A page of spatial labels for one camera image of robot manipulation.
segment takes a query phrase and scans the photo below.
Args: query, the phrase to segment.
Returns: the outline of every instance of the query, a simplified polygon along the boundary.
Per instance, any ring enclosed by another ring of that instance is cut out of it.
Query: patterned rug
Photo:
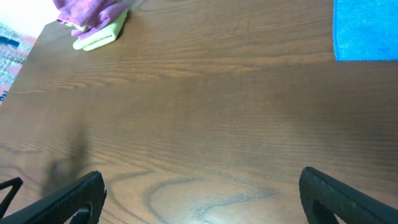
[[[0,105],[22,68],[36,39],[0,23]]]

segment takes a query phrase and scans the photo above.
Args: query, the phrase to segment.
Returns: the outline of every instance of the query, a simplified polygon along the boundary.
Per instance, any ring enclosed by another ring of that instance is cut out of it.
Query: wood grain
[[[0,107],[8,214],[99,170],[100,223],[306,223],[305,166],[398,207],[397,64],[336,63],[332,5],[139,0],[91,52],[47,25]]]

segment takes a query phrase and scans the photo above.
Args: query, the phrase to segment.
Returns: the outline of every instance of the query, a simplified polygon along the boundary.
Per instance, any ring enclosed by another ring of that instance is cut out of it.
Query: light green towel
[[[86,29],[87,29],[87,27],[88,27],[87,25],[84,25],[84,26],[80,27],[80,26],[75,25],[75,24],[70,23],[70,22],[67,22],[65,25],[66,25],[67,27],[76,28],[76,29],[78,29],[78,30],[80,30],[80,31],[82,31],[82,32],[86,31]]]
[[[83,49],[85,51],[89,51],[116,40],[120,30],[122,29],[124,20],[126,19],[127,12],[128,9],[125,9],[120,13],[118,18],[95,34],[83,40],[76,40],[75,43],[73,43],[73,48],[75,50]]]

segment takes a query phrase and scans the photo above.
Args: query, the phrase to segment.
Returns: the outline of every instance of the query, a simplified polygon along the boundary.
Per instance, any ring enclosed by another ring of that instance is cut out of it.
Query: blue cloth
[[[398,59],[398,0],[335,0],[337,61]]]

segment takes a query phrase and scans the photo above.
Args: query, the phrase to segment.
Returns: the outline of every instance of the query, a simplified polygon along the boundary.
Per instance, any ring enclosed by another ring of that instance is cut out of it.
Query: tabletop
[[[7,214],[99,170],[100,223],[306,223],[305,166],[397,208],[397,63],[335,62],[332,14],[137,0],[90,52],[48,24],[0,106]]]

